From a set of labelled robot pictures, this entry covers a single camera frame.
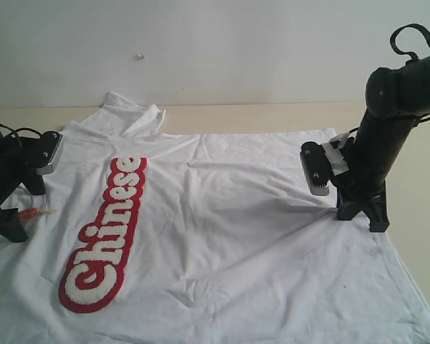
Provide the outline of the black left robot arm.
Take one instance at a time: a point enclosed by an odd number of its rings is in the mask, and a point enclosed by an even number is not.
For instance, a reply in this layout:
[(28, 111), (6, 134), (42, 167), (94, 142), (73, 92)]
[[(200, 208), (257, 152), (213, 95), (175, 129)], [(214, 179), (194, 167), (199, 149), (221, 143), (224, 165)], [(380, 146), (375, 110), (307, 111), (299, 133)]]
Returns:
[(2, 209), (3, 202), (19, 185), (33, 196), (46, 193), (44, 180), (30, 164), (30, 158), (40, 138), (22, 137), (11, 129), (8, 135), (0, 131), (0, 235), (10, 242), (24, 242), (27, 233), (19, 219), (19, 210)]

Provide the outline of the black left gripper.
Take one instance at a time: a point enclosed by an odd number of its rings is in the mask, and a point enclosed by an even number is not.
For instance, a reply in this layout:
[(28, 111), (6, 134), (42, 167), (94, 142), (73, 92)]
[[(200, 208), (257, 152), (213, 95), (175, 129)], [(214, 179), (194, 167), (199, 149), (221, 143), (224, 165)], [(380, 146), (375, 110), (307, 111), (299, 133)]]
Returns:
[[(32, 159), (37, 155), (38, 138), (0, 138), (0, 205), (19, 185), (33, 196), (46, 194)], [(19, 219), (18, 208), (0, 209), (0, 235), (10, 242), (25, 242), (27, 233)]]

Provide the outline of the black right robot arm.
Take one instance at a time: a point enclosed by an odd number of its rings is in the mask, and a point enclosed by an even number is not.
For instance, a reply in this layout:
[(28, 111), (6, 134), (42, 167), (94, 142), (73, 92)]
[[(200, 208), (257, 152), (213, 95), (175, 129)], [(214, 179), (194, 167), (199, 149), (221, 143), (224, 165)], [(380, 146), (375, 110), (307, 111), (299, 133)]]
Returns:
[(430, 113), (430, 56), (397, 70), (378, 68), (368, 78), (365, 103), (356, 136), (343, 148), (348, 175), (333, 179), (337, 218), (350, 221), (363, 212), (370, 232), (383, 233), (390, 224), (386, 177), (411, 130)]

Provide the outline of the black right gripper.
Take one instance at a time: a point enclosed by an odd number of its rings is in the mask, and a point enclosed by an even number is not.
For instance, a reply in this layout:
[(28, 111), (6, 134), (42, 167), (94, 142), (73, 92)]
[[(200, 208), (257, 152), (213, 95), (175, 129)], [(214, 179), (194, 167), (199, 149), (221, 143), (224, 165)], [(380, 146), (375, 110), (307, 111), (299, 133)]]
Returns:
[(377, 143), (360, 143), (357, 138), (349, 138), (340, 152), (348, 169), (333, 174), (331, 181), (348, 196), (338, 195), (337, 220), (351, 221), (363, 210), (363, 199), (374, 196), (365, 205), (369, 231), (385, 233), (390, 225), (386, 196), (376, 195), (384, 189), (387, 176), (385, 149)]

